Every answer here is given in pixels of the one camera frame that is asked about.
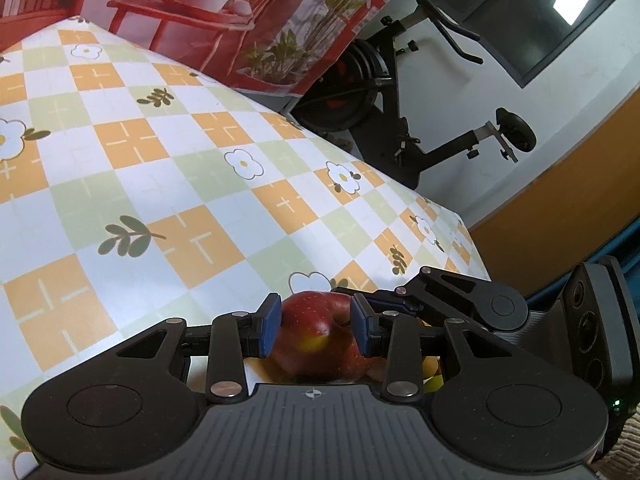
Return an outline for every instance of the apple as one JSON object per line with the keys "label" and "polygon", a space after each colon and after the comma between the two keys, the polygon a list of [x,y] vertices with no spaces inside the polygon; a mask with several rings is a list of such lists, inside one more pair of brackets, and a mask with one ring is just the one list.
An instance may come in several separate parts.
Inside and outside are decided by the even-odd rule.
{"label": "apple", "polygon": [[271,358],[287,374],[315,381],[356,381],[371,359],[360,355],[349,326],[351,297],[297,292],[282,302]]}

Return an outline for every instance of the black device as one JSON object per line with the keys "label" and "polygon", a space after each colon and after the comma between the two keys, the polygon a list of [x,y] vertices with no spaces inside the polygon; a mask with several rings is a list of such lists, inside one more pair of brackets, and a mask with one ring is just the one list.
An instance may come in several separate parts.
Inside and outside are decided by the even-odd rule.
{"label": "black device", "polygon": [[[417,8],[409,16],[402,20],[385,16],[382,30],[367,40],[353,41],[300,99],[293,117],[319,135],[349,130],[367,164],[411,189],[416,189],[424,170],[458,153],[466,152],[469,159],[478,156],[476,146],[489,137],[498,140],[505,159],[517,162],[507,140],[521,152],[530,152],[536,136],[523,119],[504,108],[496,110],[498,128],[488,122],[428,153],[418,146],[420,139],[411,137],[406,118],[400,117],[398,95],[397,58],[406,50],[396,50],[395,38],[431,20],[459,56],[482,63],[481,58],[464,52],[447,29],[479,41],[477,34],[453,23],[431,0],[416,1]],[[415,42],[409,42],[408,48],[418,49]],[[378,94],[382,94],[382,110],[376,106]]]}
{"label": "black device", "polygon": [[[41,463],[28,479],[594,479],[587,462],[604,451],[610,420],[603,396],[608,402],[612,377],[628,373],[610,361],[624,341],[633,378],[615,394],[640,400],[628,387],[640,376],[638,321],[607,318],[628,297],[616,262],[602,266],[601,276],[578,272],[591,268],[584,264],[574,272],[600,328],[574,372],[590,356],[601,359],[597,390],[494,333],[529,326],[547,337],[517,291],[423,267],[394,291],[335,289],[352,295],[361,354],[386,357],[379,387],[258,384],[250,393],[242,359],[269,354],[277,294],[255,313],[218,316],[210,326],[167,319],[28,397],[22,428]],[[570,348],[582,341],[572,333],[580,311],[568,312],[576,283],[563,291],[573,298],[564,308]],[[209,357],[204,394],[185,384],[196,355]],[[430,394],[425,355],[440,357],[444,378]]]}

